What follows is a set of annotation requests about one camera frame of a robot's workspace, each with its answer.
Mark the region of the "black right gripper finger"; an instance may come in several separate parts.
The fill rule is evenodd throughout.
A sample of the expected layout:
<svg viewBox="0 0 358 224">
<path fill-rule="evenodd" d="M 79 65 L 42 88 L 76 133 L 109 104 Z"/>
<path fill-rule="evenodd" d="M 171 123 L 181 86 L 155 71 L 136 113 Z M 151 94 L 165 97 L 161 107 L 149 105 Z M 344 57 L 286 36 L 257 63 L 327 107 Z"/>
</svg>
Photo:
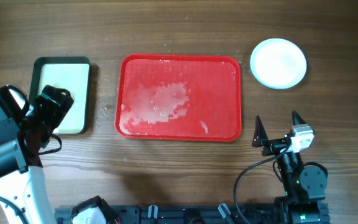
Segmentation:
<svg viewBox="0 0 358 224">
<path fill-rule="evenodd" d="M 306 122 L 301 118 L 301 116 L 295 111 L 293 110 L 291 112 L 291 117 L 292 117 L 292 121 L 293 121 L 293 125 L 301 125 L 301 124 L 306 124 Z"/>
<path fill-rule="evenodd" d="M 254 131 L 254 139 L 252 141 L 253 147 L 262 147 L 268 144 L 268 137 L 265 132 L 264 126 L 262 124 L 262 120 L 260 116 L 255 117 L 255 131 Z"/>
</svg>

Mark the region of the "white plate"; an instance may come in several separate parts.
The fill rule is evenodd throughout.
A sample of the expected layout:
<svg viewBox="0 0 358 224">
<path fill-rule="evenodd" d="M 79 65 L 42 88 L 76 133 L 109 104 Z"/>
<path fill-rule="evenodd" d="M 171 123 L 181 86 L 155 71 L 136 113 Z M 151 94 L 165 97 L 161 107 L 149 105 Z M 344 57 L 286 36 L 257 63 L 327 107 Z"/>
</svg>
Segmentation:
<svg viewBox="0 0 358 224">
<path fill-rule="evenodd" d="M 303 51 L 286 39 L 267 39 L 256 45 L 250 55 L 250 70 L 262 85 L 284 90 L 299 84 L 307 72 Z"/>
</svg>

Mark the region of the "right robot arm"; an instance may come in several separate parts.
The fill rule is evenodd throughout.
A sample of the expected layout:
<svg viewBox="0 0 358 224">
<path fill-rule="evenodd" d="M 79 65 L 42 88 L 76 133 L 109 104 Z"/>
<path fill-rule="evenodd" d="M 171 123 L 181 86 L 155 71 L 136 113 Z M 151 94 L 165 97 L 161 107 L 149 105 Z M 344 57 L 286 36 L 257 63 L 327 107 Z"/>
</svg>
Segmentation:
<svg viewBox="0 0 358 224">
<path fill-rule="evenodd" d="M 311 146 L 314 130 L 296 111 L 293 126 L 280 139 L 269 139 L 262 120 L 255 118 L 253 147 L 262 147 L 263 156 L 274 156 L 285 195 L 274 200 L 277 223 L 329 223 L 325 189 L 328 170 L 317 162 L 303 162 L 300 152 Z"/>
</svg>

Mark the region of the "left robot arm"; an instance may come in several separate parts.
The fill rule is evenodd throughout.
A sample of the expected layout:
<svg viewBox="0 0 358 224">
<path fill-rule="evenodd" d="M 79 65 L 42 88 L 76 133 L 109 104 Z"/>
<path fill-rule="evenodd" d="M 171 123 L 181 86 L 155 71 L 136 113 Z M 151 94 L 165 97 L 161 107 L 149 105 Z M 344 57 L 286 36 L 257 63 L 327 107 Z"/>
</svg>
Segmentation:
<svg viewBox="0 0 358 224">
<path fill-rule="evenodd" d="M 61 223 L 47 196 L 41 155 L 73 104 L 70 92 L 47 85 L 20 106 L 14 85 L 0 88 L 0 205 L 9 223 Z"/>
</svg>

